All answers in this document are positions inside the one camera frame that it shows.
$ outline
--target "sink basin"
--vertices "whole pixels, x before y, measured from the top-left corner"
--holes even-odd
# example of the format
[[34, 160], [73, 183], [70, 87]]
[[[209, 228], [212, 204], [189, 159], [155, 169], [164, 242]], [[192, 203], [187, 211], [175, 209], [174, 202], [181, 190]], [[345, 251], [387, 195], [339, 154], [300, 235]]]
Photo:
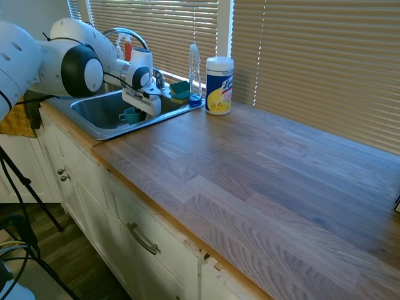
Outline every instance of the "sink basin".
[[132, 107], [129, 103], [123, 101], [122, 91], [109, 92], [85, 99], [52, 98], [47, 102], [86, 134], [99, 141], [115, 138], [204, 106], [204, 101], [200, 106], [191, 107], [189, 104], [177, 104], [171, 102], [168, 97], [161, 97], [161, 113], [159, 116], [146, 117], [146, 114], [142, 113], [140, 121], [136, 124], [128, 124], [118, 118], [119, 114], [122, 114], [125, 109]]

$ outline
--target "white wall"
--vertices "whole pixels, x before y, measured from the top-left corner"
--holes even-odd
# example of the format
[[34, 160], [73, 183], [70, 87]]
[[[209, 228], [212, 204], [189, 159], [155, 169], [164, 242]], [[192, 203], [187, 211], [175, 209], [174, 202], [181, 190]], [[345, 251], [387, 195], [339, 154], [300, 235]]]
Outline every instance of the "white wall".
[[0, 0], [0, 19], [25, 29], [34, 39], [44, 39], [54, 22], [69, 17], [67, 0]]

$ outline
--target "clear plastic bottle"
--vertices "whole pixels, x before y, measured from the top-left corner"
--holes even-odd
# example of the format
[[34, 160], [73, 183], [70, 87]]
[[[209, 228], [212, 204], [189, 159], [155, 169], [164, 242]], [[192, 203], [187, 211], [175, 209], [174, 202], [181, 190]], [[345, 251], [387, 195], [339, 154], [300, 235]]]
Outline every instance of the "clear plastic bottle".
[[189, 53], [189, 104], [192, 106], [201, 104], [201, 77], [200, 77], [200, 54], [196, 44], [190, 45]]

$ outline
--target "window blinds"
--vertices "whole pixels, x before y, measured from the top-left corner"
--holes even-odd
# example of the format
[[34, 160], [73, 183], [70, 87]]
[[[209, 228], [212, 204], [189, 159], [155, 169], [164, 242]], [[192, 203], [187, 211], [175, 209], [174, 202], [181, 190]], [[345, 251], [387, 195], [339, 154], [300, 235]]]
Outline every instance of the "window blinds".
[[400, 2], [235, 0], [234, 99], [400, 154]]
[[81, 10], [79, 8], [78, 1], [79, 0], [67, 0], [71, 18], [76, 19], [76, 20], [81, 19]]
[[189, 47], [196, 42], [205, 79], [206, 59], [216, 55], [218, 0], [88, 0], [88, 5], [101, 32], [125, 27], [140, 34], [160, 70], [187, 78]]

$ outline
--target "green sponge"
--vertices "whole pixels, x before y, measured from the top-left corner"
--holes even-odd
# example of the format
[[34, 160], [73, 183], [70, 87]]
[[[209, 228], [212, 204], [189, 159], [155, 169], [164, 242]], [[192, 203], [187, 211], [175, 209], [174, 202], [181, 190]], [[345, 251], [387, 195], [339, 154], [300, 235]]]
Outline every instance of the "green sponge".
[[177, 83], [172, 83], [169, 85], [169, 88], [174, 94], [179, 94], [181, 92], [186, 92], [190, 90], [189, 81], [181, 81]]
[[184, 104], [189, 100], [189, 96], [189, 91], [180, 92], [179, 94], [172, 95], [171, 101], [178, 104]]

